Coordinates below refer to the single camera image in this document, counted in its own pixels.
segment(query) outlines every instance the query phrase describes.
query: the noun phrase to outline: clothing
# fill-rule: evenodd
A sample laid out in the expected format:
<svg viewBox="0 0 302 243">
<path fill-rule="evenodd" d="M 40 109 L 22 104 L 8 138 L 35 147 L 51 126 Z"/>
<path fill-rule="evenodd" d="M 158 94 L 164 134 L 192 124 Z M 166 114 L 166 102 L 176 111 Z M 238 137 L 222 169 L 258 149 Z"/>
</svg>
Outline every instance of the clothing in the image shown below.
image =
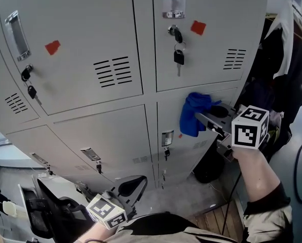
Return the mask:
<svg viewBox="0 0 302 243">
<path fill-rule="evenodd" d="M 180 131 L 186 135 L 197 137 L 198 132 L 205 131 L 206 128 L 195 118 L 195 113 L 209 111 L 212 105 L 219 104 L 220 102 L 212 102 L 209 95 L 190 93 L 182 107 L 179 121 Z"/>
<path fill-rule="evenodd" d="M 276 29 L 282 28 L 282 41 L 283 41 L 283 51 L 284 58 L 282 60 L 281 66 L 277 73 L 274 74 L 274 78 L 287 74 L 289 65 L 292 58 L 293 49 L 293 8 L 292 2 L 287 1 L 281 13 L 277 15 L 273 23 L 271 24 L 266 38 Z"/>
<path fill-rule="evenodd" d="M 269 124 L 275 127 L 281 128 L 282 125 L 282 116 L 280 112 L 275 112 L 271 110 L 269 112 Z"/>
<path fill-rule="evenodd" d="M 302 106 L 302 40 L 296 35 L 288 74 L 275 78 L 273 89 L 275 102 L 272 109 L 276 112 L 283 111 L 285 123 L 293 123 Z"/>
<path fill-rule="evenodd" d="M 273 88 L 262 78 L 252 81 L 240 96 L 238 104 L 255 106 L 270 111 L 275 100 Z"/>
<path fill-rule="evenodd" d="M 280 184 L 266 197 L 249 202 L 244 219 L 242 242 L 293 242 L 290 199 Z M 199 229 L 184 218 L 170 213 L 151 214 L 131 220 L 118 228 L 106 243 L 211 243 L 236 241 Z"/>
</svg>

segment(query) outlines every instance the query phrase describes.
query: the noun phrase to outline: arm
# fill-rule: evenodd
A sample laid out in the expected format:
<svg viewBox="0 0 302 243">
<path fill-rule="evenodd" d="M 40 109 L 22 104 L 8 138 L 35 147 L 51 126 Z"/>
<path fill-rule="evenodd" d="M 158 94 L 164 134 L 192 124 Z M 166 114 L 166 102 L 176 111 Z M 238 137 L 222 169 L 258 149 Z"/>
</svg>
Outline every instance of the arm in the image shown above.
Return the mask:
<svg viewBox="0 0 302 243">
<path fill-rule="evenodd" d="M 280 184 L 281 181 L 259 150 L 236 147 L 233 157 L 239 162 L 250 202 L 264 198 Z"/>
<path fill-rule="evenodd" d="M 283 185 L 259 150 L 234 148 L 249 196 L 243 242 L 291 243 L 292 213 Z"/>
<path fill-rule="evenodd" d="M 114 235 L 116 232 L 116 228 L 114 229 L 106 229 L 100 223 L 96 223 L 90 230 L 88 230 L 85 234 L 83 234 L 76 243 L 85 243 L 89 239 L 96 239 L 103 241 L 104 239 L 109 238 L 110 236 Z"/>
</svg>

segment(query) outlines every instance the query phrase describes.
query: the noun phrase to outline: hanging clothes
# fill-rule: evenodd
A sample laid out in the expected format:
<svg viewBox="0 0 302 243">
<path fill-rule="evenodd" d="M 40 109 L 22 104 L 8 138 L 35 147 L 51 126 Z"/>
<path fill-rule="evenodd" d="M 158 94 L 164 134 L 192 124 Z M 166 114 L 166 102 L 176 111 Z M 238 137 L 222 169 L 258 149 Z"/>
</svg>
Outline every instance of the hanging clothes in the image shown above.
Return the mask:
<svg viewBox="0 0 302 243">
<path fill-rule="evenodd" d="M 274 78 L 288 73 L 293 48 L 293 21 L 292 2 L 287 1 L 283 10 L 277 15 L 266 34 L 265 39 L 268 38 L 274 30 L 282 28 L 284 57 L 278 72 L 274 74 Z"/>
<path fill-rule="evenodd" d="M 283 123 L 291 124 L 302 106 L 302 39 L 294 35 L 292 59 L 287 75 L 274 79 L 275 102 L 272 109 L 284 112 Z"/>
<path fill-rule="evenodd" d="M 270 84 L 263 78 L 252 81 L 240 96 L 238 105 L 255 106 L 270 111 L 275 100 L 275 93 Z"/>
</svg>

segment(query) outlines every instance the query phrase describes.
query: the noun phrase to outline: key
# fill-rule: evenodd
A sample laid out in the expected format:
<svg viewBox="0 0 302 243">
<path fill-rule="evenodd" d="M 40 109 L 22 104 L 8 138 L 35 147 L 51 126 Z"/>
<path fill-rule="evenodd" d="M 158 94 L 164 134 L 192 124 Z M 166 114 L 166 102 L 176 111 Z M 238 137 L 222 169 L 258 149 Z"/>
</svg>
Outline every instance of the key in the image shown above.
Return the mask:
<svg viewBox="0 0 302 243">
<path fill-rule="evenodd" d="M 165 159 L 166 161 L 168 160 L 168 157 L 170 156 L 170 150 L 169 150 L 169 147 L 165 147 Z"/>
<path fill-rule="evenodd" d="M 96 169 L 97 169 L 98 173 L 102 174 L 100 161 L 97 161 Z"/>
<path fill-rule="evenodd" d="M 182 43 L 182 35 L 178 28 L 175 29 L 175 40 L 178 43 Z"/>
<path fill-rule="evenodd" d="M 173 54 L 173 60 L 177 63 L 178 76 L 180 76 L 180 68 L 185 63 L 185 57 L 181 50 L 176 50 Z"/>
<path fill-rule="evenodd" d="M 26 68 L 21 72 L 20 77 L 23 80 L 23 82 L 26 82 L 30 78 L 30 73 L 33 71 L 34 67 L 32 64 L 28 64 Z"/>
<path fill-rule="evenodd" d="M 33 86 L 29 86 L 27 88 L 28 94 L 31 97 L 31 99 L 36 99 L 36 101 L 39 103 L 39 105 L 42 105 L 41 101 L 39 100 L 39 98 L 37 97 L 37 91 L 35 90 L 35 88 Z"/>
</svg>

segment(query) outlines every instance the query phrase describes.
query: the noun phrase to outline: locker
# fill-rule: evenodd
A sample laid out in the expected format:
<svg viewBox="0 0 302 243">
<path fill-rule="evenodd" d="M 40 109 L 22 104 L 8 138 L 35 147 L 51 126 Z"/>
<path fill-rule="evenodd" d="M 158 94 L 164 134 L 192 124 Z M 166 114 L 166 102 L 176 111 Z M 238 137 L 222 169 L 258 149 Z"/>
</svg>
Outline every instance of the locker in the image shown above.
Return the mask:
<svg viewBox="0 0 302 243">
<path fill-rule="evenodd" d="M 195 163 L 200 160 L 204 152 L 209 148 L 210 143 L 207 143 L 206 146 L 203 146 L 202 150 L 194 153 L 190 152 L 187 156 L 168 158 L 167 161 L 159 161 L 159 180 L 167 181 L 170 177 L 181 173 L 191 173 Z"/>
<path fill-rule="evenodd" d="M 185 18 L 164 19 L 163 4 L 154 0 L 157 90 L 239 80 L 251 68 L 262 32 L 267 0 L 185 0 Z M 205 23 L 202 35 L 191 31 L 194 21 Z M 185 42 L 184 65 L 177 75 L 176 25 Z"/>
<path fill-rule="evenodd" d="M 135 175 L 143 175 L 147 177 L 147 187 L 146 190 L 153 190 L 155 189 L 155 177 L 153 172 L 153 166 L 151 163 L 148 165 L 142 165 L 134 169 L 124 169 L 124 170 L 117 170 L 115 172 L 110 173 L 103 173 L 103 176 L 115 182 L 115 180 L 119 178 L 124 178 L 128 176 L 135 176 Z"/>
<path fill-rule="evenodd" d="M 132 0 L 0 0 L 0 20 L 47 115 L 142 94 Z"/>
<path fill-rule="evenodd" d="M 16 147 L 40 165 L 46 161 L 57 175 L 101 176 L 74 154 L 47 126 L 14 132 L 6 136 Z"/>
<path fill-rule="evenodd" d="M 91 148 L 103 173 L 138 168 L 151 161 L 144 105 L 56 123 L 56 135 L 77 155 Z"/>
<path fill-rule="evenodd" d="M 186 180 L 186 178 L 190 175 L 190 172 L 185 173 L 179 173 L 178 175 L 171 176 L 166 178 L 166 181 L 163 181 L 162 179 L 158 180 L 158 184 L 160 188 L 166 189 L 168 186 L 179 184 Z"/>
<path fill-rule="evenodd" d="M 88 185 L 93 192 L 103 193 L 105 190 L 111 190 L 113 187 L 112 182 L 100 175 L 67 175 L 64 176 L 66 180 L 69 180 L 75 184 Z"/>
<path fill-rule="evenodd" d="M 13 81 L 0 53 L 0 130 L 21 124 L 39 116 Z"/>
<path fill-rule="evenodd" d="M 208 94 L 213 101 L 222 100 L 222 102 L 229 104 L 235 91 L 236 89 L 229 89 Z M 200 132 L 196 138 L 184 135 L 180 132 L 179 120 L 185 99 L 186 97 L 158 102 L 159 161 L 165 161 L 164 147 L 162 146 L 162 133 L 165 131 L 174 131 L 173 142 L 169 146 L 170 156 L 168 159 L 175 159 L 177 157 L 188 158 L 190 155 L 194 155 L 198 152 L 205 153 L 216 138 L 216 133 L 209 130 Z"/>
</svg>

